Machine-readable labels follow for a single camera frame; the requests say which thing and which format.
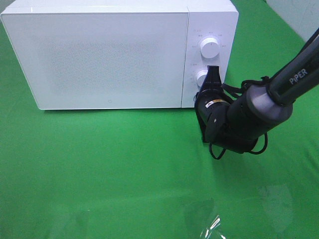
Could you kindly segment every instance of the microwave control panel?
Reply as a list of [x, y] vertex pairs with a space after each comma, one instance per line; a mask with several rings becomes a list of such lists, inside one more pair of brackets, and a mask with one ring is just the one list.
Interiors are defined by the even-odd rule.
[[236, 11], [189, 13], [182, 108], [194, 107], [208, 65], [219, 66], [224, 82], [237, 19]]

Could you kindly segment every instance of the white knob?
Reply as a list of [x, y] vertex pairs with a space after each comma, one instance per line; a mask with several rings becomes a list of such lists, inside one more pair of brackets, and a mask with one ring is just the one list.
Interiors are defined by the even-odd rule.
[[207, 71], [200, 71], [196, 74], [196, 83], [199, 87], [203, 84], [207, 75]]
[[204, 39], [200, 43], [200, 52], [205, 58], [214, 58], [219, 54], [219, 42], [214, 37]]

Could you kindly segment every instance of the robotic arm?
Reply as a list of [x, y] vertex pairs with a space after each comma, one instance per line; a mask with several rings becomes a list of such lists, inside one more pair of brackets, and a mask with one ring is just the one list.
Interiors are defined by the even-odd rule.
[[[222, 84], [218, 66], [208, 66], [206, 78], [196, 94], [195, 111], [202, 140], [209, 143], [213, 158], [220, 159], [227, 149], [252, 154], [265, 151], [267, 132], [286, 121], [293, 112], [294, 101], [319, 84], [318, 36], [319, 29], [273, 77], [243, 81], [241, 88]], [[263, 149], [252, 151], [262, 135]], [[223, 148], [219, 156], [214, 155], [213, 144]]]

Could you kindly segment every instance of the green tablecloth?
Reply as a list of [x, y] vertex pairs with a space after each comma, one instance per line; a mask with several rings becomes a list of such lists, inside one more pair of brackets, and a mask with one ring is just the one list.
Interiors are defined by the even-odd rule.
[[[226, 81], [273, 75], [303, 45], [262, 0], [234, 0]], [[319, 238], [319, 87], [262, 155], [213, 160], [193, 109], [41, 111], [0, 26], [0, 238]]]

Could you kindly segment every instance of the microwave oven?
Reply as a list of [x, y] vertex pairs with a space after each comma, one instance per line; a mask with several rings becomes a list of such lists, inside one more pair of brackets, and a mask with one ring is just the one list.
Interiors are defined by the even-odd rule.
[[225, 78], [230, 0], [16, 0], [1, 19], [39, 109], [189, 108]]

